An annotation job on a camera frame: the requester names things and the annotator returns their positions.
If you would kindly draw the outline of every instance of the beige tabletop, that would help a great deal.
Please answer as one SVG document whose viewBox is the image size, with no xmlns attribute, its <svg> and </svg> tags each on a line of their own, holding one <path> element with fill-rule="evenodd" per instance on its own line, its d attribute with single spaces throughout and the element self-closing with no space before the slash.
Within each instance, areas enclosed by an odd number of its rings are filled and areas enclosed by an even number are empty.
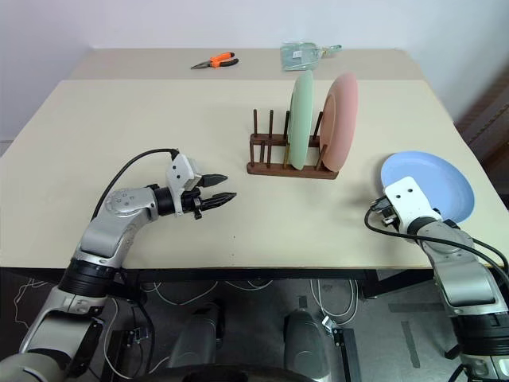
<svg viewBox="0 0 509 382">
<path fill-rule="evenodd" d="M 66 267 L 106 184 L 127 160 L 155 147 L 177 147 L 204 173 L 229 177 L 204 196 L 238 196 L 204 212 L 202 220 L 166 216 L 144 227 L 126 267 L 429 267 L 416 245 L 363 226 L 370 202 L 381 196 L 381 164 L 402 150 L 424 150 L 457 166 L 476 195 L 473 214 L 460 226 L 509 253 L 507 210 L 418 71 L 402 80 L 358 74 L 353 146 L 338 178 L 326 181 L 246 172 L 252 109 L 258 108 L 263 131 L 273 108 L 274 132 L 282 131 L 292 78 L 143 79 L 126 73 L 126 79 L 92 79 L 100 78 L 96 71 L 78 80 L 80 68 L 0 161 L 2 266 Z M 208 71 L 217 76 L 219 70 Z M 314 120 L 334 77 L 321 79 L 325 74 L 316 75 Z M 273 156 L 278 160 L 282 152 Z M 117 187 L 164 185 L 168 164 L 164 154 L 144 158 Z"/>
</svg>

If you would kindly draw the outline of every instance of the gray floor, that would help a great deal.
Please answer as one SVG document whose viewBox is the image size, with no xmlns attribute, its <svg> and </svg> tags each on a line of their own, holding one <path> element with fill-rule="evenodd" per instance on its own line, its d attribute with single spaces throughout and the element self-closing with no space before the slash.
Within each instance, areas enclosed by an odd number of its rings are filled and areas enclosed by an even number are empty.
<svg viewBox="0 0 509 382">
<path fill-rule="evenodd" d="M 12 303 L 17 289 L 26 278 L 1 270 L 2 315 L 0 321 L 0 357 L 16 352 L 25 334 L 25 327 L 14 323 Z M 169 299 L 183 301 L 207 290 L 212 282 L 168 283 L 161 292 Z M 28 290 L 21 301 L 19 317 L 28 323 L 33 320 L 44 302 L 50 286 Z M 345 281 L 322 280 L 322 297 L 327 309 L 341 311 L 348 304 L 349 288 Z M 306 296 L 309 311 L 321 319 L 313 301 L 309 280 L 279 280 L 264 290 L 246 292 L 224 283 L 205 298 L 190 306 L 170 306 L 151 293 L 146 309 L 151 314 L 157 332 L 155 361 L 168 355 L 186 319 L 196 307 L 214 298 L 222 298 L 227 305 L 227 329 L 223 347 L 217 353 L 220 363 L 248 363 L 282 366 L 283 319 L 299 307 L 299 297 Z M 374 300 L 360 300 L 356 318 L 347 324 L 355 330 L 361 373 L 364 382 L 370 381 L 446 381 L 458 360 L 448 361 L 441 355 L 455 344 L 452 327 L 445 316 L 435 286 L 423 283 L 406 290 L 387 294 Z M 129 304 L 119 302 L 120 315 L 114 328 L 132 326 Z M 110 321 L 114 312 L 108 302 L 102 317 Z M 340 361 L 332 340 L 327 341 L 328 358 L 335 370 L 335 380 L 342 380 Z M 100 373 L 103 357 L 101 347 L 96 351 L 92 368 Z M 138 349 L 134 349 L 129 366 L 136 369 Z M 87 372 L 78 381 L 93 381 Z"/>
</svg>

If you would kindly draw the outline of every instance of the pliers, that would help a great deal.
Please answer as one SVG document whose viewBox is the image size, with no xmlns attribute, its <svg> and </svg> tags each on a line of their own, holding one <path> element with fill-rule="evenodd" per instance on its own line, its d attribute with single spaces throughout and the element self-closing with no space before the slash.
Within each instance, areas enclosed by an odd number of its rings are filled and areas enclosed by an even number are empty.
<svg viewBox="0 0 509 382">
<path fill-rule="evenodd" d="M 223 53 L 216 57 L 210 57 L 210 60 L 199 63 L 198 65 L 194 65 L 191 69 L 203 69 L 203 68 L 223 68 L 225 66 L 232 66 L 239 62 L 238 58 L 234 58 L 233 60 L 224 61 L 228 58 L 232 58 L 235 56 L 235 53 Z"/>
</svg>

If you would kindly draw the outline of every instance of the white wall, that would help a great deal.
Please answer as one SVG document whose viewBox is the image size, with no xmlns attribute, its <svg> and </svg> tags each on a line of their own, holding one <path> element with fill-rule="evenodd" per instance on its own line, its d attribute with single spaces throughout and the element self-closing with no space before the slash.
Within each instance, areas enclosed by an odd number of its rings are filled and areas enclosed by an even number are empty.
<svg viewBox="0 0 509 382">
<path fill-rule="evenodd" d="M 88 46 L 233 49 L 304 39 L 400 48 L 454 119 L 509 62 L 507 0 L 0 1 L 0 139 L 19 132 Z"/>
</svg>

